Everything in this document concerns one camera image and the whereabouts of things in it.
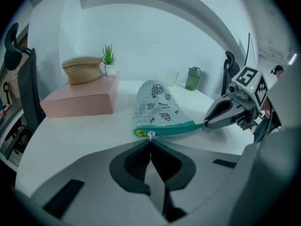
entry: pink box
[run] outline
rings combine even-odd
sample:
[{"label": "pink box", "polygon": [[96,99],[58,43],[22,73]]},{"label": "pink box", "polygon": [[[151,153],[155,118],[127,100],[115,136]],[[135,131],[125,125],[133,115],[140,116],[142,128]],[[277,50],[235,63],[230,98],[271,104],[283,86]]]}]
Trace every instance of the pink box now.
[{"label": "pink box", "polygon": [[112,114],[118,83],[119,74],[86,84],[66,84],[40,104],[50,118]]}]

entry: black chair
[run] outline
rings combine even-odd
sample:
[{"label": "black chair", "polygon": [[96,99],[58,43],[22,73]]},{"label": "black chair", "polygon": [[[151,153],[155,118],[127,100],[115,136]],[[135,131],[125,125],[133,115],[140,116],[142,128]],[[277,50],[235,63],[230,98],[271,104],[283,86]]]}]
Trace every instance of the black chair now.
[{"label": "black chair", "polygon": [[239,72],[240,68],[239,65],[235,62],[234,55],[227,51],[226,53],[227,59],[224,63],[224,76],[222,81],[222,94],[226,94],[226,90],[228,85],[232,82],[233,77]]},{"label": "black chair", "polygon": [[[5,56],[4,65],[8,70],[15,70],[21,62],[22,53],[28,55],[27,60],[21,66],[18,72],[18,87],[24,116],[28,125],[29,131],[33,134],[38,126],[45,118],[42,108],[40,106],[40,98],[37,86],[37,73],[36,73],[36,53],[35,49],[18,47],[16,41],[16,34],[18,31],[18,23],[13,24],[5,37]],[[22,133],[19,130],[11,130],[15,133],[15,137],[6,153],[8,159],[12,151],[18,148],[20,151],[20,144],[22,144]]]}]

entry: chair headrest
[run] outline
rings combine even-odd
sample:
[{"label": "chair headrest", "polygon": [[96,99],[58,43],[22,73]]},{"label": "chair headrest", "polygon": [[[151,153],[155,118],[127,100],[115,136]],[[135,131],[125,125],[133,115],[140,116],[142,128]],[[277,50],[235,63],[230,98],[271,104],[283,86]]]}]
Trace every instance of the chair headrest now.
[{"label": "chair headrest", "polygon": [[6,48],[6,52],[4,55],[4,65],[8,70],[14,70],[20,64],[22,59],[22,52],[17,47],[17,31],[19,24],[13,24],[5,37],[4,45]]}]

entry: bottle lid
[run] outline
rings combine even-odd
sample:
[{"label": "bottle lid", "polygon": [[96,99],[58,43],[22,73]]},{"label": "bottle lid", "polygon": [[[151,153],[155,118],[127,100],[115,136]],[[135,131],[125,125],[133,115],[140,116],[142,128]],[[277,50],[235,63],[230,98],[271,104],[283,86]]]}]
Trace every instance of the bottle lid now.
[{"label": "bottle lid", "polygon": [[202,71],[198,67],[192,67],[192,68],[189,68],[188,74],[192,75],[192,76],[196,76],[196,77],[201,77]]}]

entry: white table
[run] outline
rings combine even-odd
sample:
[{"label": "white table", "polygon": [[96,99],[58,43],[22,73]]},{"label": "white table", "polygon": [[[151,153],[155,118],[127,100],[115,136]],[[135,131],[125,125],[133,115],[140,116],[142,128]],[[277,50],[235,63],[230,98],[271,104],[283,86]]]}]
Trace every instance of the white table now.
[{"label": "white table", "polygon": [[[72,162],[89,153],[125,143],[145,140],[133,134],[132,115],[142,81],[120,81],[114,114],[50,119],[40,124],[21,159],[16,189],[32,196],[46,180]],[[202,123],[213,100],[199,91],[188,91],[184,85],[170,88],[179,106],[195,123]],[[215,152],[242,154],[253,143],[249,130],[237,125],[222,129],[202,129],[179,135],[164,136],[184,146]]]}]

